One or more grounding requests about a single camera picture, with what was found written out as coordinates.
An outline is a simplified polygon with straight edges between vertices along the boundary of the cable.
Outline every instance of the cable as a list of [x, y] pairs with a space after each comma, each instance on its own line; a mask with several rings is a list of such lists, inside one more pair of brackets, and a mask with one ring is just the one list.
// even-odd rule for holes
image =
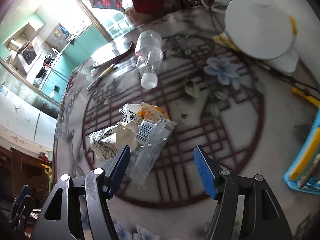
[[206, 8], [207, 10], [210, 10], [210, 11], [216, 12], [216, 13], [226, 13], [226, 12], [223, 11], [223, 10], [219, 10], [219, 9], [216, 9], [216, 8], [215, 8], [215, 6], [221, 5], [220, 3], [215, 3], [215, 4], [213, 4], [211, 7], [208, 6], [208, 5], [204, 2], [204, 0], [201, 0], [201, 3], [202, 3], [202, 5], [203, 5], [203, 7]]

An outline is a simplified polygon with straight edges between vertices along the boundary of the lattice pattern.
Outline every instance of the lattice pattern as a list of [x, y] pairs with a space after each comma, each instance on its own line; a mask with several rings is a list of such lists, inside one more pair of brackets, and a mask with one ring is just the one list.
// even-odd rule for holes
[[[240, 90], [235, 91], [232, 87], [220, 85], [216, 77], [204, 75], [202, 69], [206, 66], [207, 58], [210, 56], [229, 57], [234, 63], [241, 63], [240, 60], [228, 49], [215, 44], [211, 39], [198, 36], [190, 36], [188, 40], [186, 39], [183, 35], [164, 38], [163, 50], [167, 55], [165, 62], [169, 65], [170, 59], [185, 60], [179, 61], [179, 64], [167, 66], [160, 73], [156, 88], [145, 90], [140, 86], [137, 70], [133, 68], [135, 61], [129, 60], [122, 63], [119, 69], [128, 70], [126, 75], [133, 77], [131, 85], [122, 93], [117, 94], [119, 82], [108, 86], [100, 84], [87, 104], [83, 120], [83, 137], [120, 121], [123, 115], [118, 110], [125, 103], [147, 102], [165, 108], [171, 118], [177, 116], [179, 108], [177, 108], [176, 100], [185, 96], [184, 81], [186, 79], [192, 79], [199, 86], [200, 91], [209, 88], [210, 96], [201, 113], [200, 123], [192, 127], [177, 125], [150, 174], [155, 177], [157, 183], [158, 197], [156, 200], [144, 200], [139, 197], [139, 194], [134, 196], [127, 194], [130, 180], [127, 178], [123, 180], [118, 196], [137, 205], [173, 208], [204, 199], [207, 195], [203, 188], [196, 189], [192, 185], [194, 181], [188, 177], [190, 175], [189, 164], [193, 163], [194, 147], [202, 145], [206, 152], [217, 158], [223, 166], [239, 173], [249, 161], [260, 138], [264, 119], [264, 100], [254, 88], [253, 73], [242, 64], [238, 69], [242, 83]], [[193, 46], [187, 47], [186, 41], [189, 44], [192, 43]], [[231, 107], [229, 101], [221, 101], [214, 96], [217, 90], [223, 90], [223, 93], [232, 98], [236, 104], [248, 101], [254, 106], [258, 114], [258, 122], [253, 140], [246, 147], [239, 150], [233, 149], [223, 120], [220, 117], [212, 118], [209, 109], [210, 102], [216, 102], [220, 112]], [[105, 98], [108, 98], [107, 104], [97, 105]], [[90, 168], [93, 169], [95, 156], [86, 145], [86, 141], [83, 140], [83, 147], [87, 149], [86, 159]]]

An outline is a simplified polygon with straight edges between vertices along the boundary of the table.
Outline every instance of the table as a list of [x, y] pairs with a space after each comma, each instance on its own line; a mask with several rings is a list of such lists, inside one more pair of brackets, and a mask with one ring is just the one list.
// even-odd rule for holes
[[[91, 132], [116, 124], [123, 118], [119, 109], [125, 103], [147, 102], [163, 107], [177, 122], [166, 147], [145, 182], [138, 189], [124, 177], [117, 196], [135, 205], [150, 208], [176, 208], [207, 197], [192, 152], [202, 145], [209, 156], [239, 173], [253, 155], [264, 122], [264, 97], [257, 77], [236, 52], [215, 44], [212, 36], [221, 32], [201, 6], [169, 14], [143, 25], [122, 39], [136, 43], [144, 30], [154, 30], [163, 38], [163, 67], [158, 85], [152, 90], [140, 86], [134, 54], [94, 90], [90, 57], [71, 74], [57, 120], [54, 146], [54, 182], [62, 174], [72, 177], [88, 174], [103, 165], [90, 149]], [[237, 64], [241, 87], [221, 85], [216, 76], [204, 74], [209, 57], [227, 57]], [[199, 99], [186, 96], [184, 87], [192, 80], [199, 87]], [[189, 119], [183, 120], [182, 114]]]

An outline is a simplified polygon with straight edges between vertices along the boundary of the barcode label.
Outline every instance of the barcode label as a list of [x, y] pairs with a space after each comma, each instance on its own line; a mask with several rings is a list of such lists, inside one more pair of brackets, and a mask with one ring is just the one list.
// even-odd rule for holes
[[149, 140], [154, 128], [155, 124], [144, 120], [142, 124], [138, 126], [136, 138], [146, 143]]

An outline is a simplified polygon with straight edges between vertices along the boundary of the teal cabinet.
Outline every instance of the teal cabinet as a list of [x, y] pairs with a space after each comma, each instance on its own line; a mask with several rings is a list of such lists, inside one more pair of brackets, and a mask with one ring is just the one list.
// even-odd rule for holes
[[87, 60], [97, 49], [107, 43], [108, 41], [101, 35], [95, 26], [89, 27], [76, 38], [73, 45], [69, 44], [62, 52], [62, 55], [53, 66], [53, 69], [58, 73], [53, 71], [50, 72], [41, 91], [50, 96], [54, 86], [57, 85], [60, 88], [60, 91], [55, 92], [52, 98], [61, 102], [71, 72]]
[[54, 86], [57, 85], [60, 88], [60, 91], [55, 92], [52, 99], [56, 100], [57, 102], [61, 102], [63, 93], [67, 87], [68, 77], [70, 77], [71, 72], [76, 67], [76, 63], [74, 63], [67, 55], [62, 54], [53, 66], [53, 69], [58, 73], [53, 71], [50, 72], [41, 91], [47, 96], [50, 96]]
[[106, 45], [107, 40], [101, 35], [95, 26], [91, 26], [82, 33], [76, 42], [91, 56], [97, 49]]
[[26, 20], [34, 28], [35, 31], [39, 30], [45, 24], [40, 16], [36, 13], [29, 15]]
[[90, 57], [90, 54], [82, 48], [77, 40], [73, 45], [69, 45], [63, 54], [67, 55], [77, 66], [81, 65], [87, 58]]

